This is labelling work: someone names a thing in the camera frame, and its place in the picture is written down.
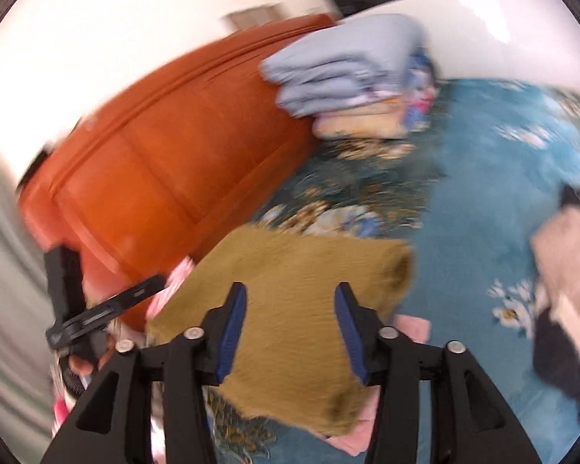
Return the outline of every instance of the blue gripper pad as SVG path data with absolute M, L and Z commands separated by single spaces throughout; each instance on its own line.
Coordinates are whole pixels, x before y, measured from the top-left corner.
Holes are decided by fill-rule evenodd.
M 368 380 L 369 373 L 365 367 L 365 349 L 363 348 L 363 340 L 357 330 L 357 325 L 354 324 L 353 315 L 350 312 L 350 306 L 344 297 L 344 292 L 338 285 L 335 288 L 335 315 L 341 336 L 344 338 L 346 350 L 350 357 L 350 364 L 353 373 L 360 378 L 361 382 L 365 384 Z
M 236 347 L 239 345 L 239 337 L 241 336 L 243 321 L 245 321 L 247 312 L 247 290 L 245 286 L 235 283 L 232 285 L 231 291 L 236 292 L 236 297 L 230 310 L 230 315 L 227 318 L 226 328 L 224 328 L 221 335 L 219 364 L 217 370 L 215 370 L 215 378 L 220 384 L 232 371 Z

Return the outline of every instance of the stack of folded clothes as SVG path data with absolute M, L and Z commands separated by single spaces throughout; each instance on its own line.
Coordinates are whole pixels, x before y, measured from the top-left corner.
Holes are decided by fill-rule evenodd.
M 318 116 L 321 139 L 402 138 L 427 122 L 436 95 L 424 31 L 410 17 L 379 14 L 313 32 L 265 59 L 282 85 L 277 105 Z

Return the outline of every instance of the headboard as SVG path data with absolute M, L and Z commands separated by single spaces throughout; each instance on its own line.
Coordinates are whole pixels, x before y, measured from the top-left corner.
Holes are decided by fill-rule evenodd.
M 23 186 L 44 250 L 79 249 L 84 287 L 107 298 L 204 257 L 310 155 L 309 119 L 275 106 L 261 59 L 331 26 L 305 16 L 235 33 L 150 73 L 82 120 Z M 142 329 L 145 305 L 125 319 Z

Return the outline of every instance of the bed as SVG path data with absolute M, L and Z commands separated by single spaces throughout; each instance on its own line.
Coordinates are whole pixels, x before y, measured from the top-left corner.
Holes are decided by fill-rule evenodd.
M 201 259 L 246 221 L 406 238 L 418 256 L 400 312 L 430 342 L 469 346 L 544 463 L 580 436 L 575 403 L 532 370 L 529 237 L 580 186 L 580 95 L 502 80 L 441 82 L 430 125 L 399 142 L 317 143 L 310 120 L 277 110 L 259 60 L 326 16 L 288 19 L 187 54 L 87 117 L 24 185 L 20 208 L 44 249 L 83 252 L 102 298 Z M 323 212 L 341 210 L 335 221 Z M 142 314 L 128 317 L 142 327 Z M 296 428 L 245 420 L 208 394 L 223 462 L 362 462 Z M 422 390 L 418 462 L 429 457 Z

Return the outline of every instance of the blue floral bedsheet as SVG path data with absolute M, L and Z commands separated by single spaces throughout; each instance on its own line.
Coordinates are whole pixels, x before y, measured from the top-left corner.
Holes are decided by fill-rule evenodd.
M 254 221 L 293 231 L 406 238 L 418 269 L 401 312 L 432 322 L 431 344 L 469 346 L 544 463 L 580 435 L 573 401 L 532 370 L 529 238 L 580 186 L 580 96 L 518 82 L 440 86 L 430 125 L 400 142 L 323 143 Z M 430 451 L 422 389 L 419 463 Z M 359 463 L 309 433 L 243 420 L 209 393 L 215 439 L 228 462 Z

